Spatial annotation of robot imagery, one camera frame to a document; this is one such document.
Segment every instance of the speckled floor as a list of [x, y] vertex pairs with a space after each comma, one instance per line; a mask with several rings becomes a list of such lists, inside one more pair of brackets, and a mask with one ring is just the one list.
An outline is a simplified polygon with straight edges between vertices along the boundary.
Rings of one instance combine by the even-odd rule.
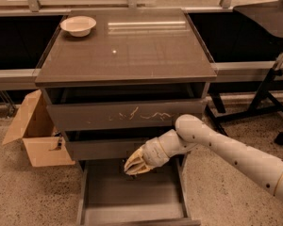
[[[243, 110], [250, 101], [224, 98], [228, 112]], [[0, 106], [0, 225], [75, 225], [81, 171], [76, 166], [32, 168], [21, 140], [2, 146], [11, 122], [6, 113]], [[233, 138], [283, 158], [283, 148], [273, 143], [283, 131], [281, 113], [226, 123], [225, 130]], [[192, 150], [184, 178], [191, 215], [204, 226], [282, 223], [282, 202], [201, 145]]]

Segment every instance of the concrete floor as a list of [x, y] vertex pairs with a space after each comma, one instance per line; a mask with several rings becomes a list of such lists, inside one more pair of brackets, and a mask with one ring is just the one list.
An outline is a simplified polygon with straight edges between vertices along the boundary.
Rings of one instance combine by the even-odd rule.
[[[224, 98], [228, 112], [244, 110], [250, 101], [250, 97]], [[32, 168], [21, 140], [2, 146], [12, 120], [6, 113], [0, 106], [0, 225], [75, 225], [81, 171], [76, 166]], [[283, 131], [281, 113], [229, 122], [225, 130], [283, 158], [283, 148], [273, 143]], [[191, 215], [204, 226], [280, 226], [283, 222], [283, 203], [201, 145], [192, 150], [184, 178]]]

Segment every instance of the open cardboard box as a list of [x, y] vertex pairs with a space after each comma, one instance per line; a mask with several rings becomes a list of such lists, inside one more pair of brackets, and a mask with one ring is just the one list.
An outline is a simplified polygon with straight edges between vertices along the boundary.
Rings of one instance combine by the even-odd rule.
[[33, 167], [73, 165], [75, 161], [68, 155], [64, 139], [58, 148], [58, 137], [52, 136], [55, 131], [42, 93], [36, 90], [25, 96], [2, 144], [21, 138]]

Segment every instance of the white bowl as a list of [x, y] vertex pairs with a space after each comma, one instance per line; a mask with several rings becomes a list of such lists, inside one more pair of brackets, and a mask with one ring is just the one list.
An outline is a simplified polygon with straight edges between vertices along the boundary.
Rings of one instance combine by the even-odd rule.
[[95, 25], [96, 21], [93, 18], [77, 16], [64, 20], [60, 27], [74, 37], [84, 37], [89, 35]]

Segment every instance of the white robotic arm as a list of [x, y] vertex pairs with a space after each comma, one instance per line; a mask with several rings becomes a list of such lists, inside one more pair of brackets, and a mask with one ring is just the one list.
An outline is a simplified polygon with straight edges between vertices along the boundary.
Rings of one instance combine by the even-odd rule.
[[175, 130], [148, 140], [125, 163], [125, 173], [145, 173], [187, 153], [196, 144], [209, 147], [225, 161], [283, 201], [283, 160], [216, 133], [192, 115], [176, 120]]

